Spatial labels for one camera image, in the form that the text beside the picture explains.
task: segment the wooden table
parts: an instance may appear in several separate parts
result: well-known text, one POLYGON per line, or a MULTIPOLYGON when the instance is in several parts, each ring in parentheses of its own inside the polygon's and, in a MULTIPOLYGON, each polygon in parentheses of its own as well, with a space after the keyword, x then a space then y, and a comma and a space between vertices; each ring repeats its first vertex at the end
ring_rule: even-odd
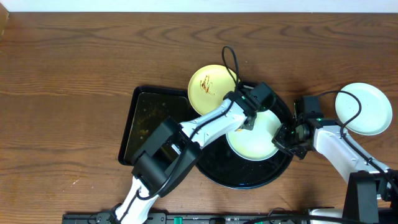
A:
MULTIPOLYGON (((380 88, 393 122, 355 139, 398 169, 396 14, 13 13, 0 41, 0 223, 60 223, 65 212, 122 202, 132 167, 117 156, 133 90, 184 89, 196 70, 222 63, 224 45, 243 80, 268 83, 290 109, 348 83, 380 88)), ((333 96, 322 104, 335 116, 333 96)), ((154 207, 258 214, 342 208, 345 194, 333 166, 309 153, 255 190, 221 187, 193 168, 154 207)))

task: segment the white panel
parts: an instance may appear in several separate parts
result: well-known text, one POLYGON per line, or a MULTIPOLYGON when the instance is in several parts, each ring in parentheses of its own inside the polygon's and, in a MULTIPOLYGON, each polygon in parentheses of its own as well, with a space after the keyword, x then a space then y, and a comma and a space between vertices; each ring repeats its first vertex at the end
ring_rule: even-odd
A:
POLYGON ((0 0, 10 12, 398 12, 398 0, 0 0))

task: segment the black tray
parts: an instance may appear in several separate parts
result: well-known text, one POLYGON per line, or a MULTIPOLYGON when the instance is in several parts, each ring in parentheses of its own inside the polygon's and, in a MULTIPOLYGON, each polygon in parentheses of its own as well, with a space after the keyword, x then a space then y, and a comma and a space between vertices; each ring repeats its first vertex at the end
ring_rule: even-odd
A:
MULTIPOLYGON (((127 123, 119 151, 119 162, 122 165, 131 165, 128 159, 125 159, 125 154, 134 112, 136 111, 138 96, 143 92, 182 96, 188 101, 186 91, 149 86, 137 87, 132 96, 127 123)), ((192 109, 189 103, 186 110, 186 121, 199 116, 199 114, 192 109)), ((282 123, 291 123, 293 121, 292 113, 279 97, 277 97, 277 102, 271 111, 275 113, 282 123)), ((196 166, 202 174, 217 184, 234 189, 252 189, 266 185, 278 178, 278 176, 280 176, 289 166, 291 160, 292 157, 281 151, 278 151, 271 158, 264 161, 249 161, 243 159, 230 148, 226 140, 226 136, 224 135, 204 148, 203 155, 196 166)))

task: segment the white wall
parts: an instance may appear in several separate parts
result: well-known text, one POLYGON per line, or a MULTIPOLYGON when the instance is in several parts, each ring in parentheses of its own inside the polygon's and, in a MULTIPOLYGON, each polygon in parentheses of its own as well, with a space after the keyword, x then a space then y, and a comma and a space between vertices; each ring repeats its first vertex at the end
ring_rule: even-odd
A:
POLYGON ((0 0, 10 12, 398 12, 398 0, 0 0))

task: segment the yellow plate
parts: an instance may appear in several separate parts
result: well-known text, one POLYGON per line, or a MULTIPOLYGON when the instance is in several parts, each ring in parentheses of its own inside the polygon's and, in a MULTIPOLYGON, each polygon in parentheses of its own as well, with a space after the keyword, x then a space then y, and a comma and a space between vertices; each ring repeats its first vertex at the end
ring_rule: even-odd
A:
POLYGON ((219 107, 225 94, 234 89, 235 82, 224 66, 207 65, 193 74, 188 84, 188 98, 193 109, 204 115, 219 107))

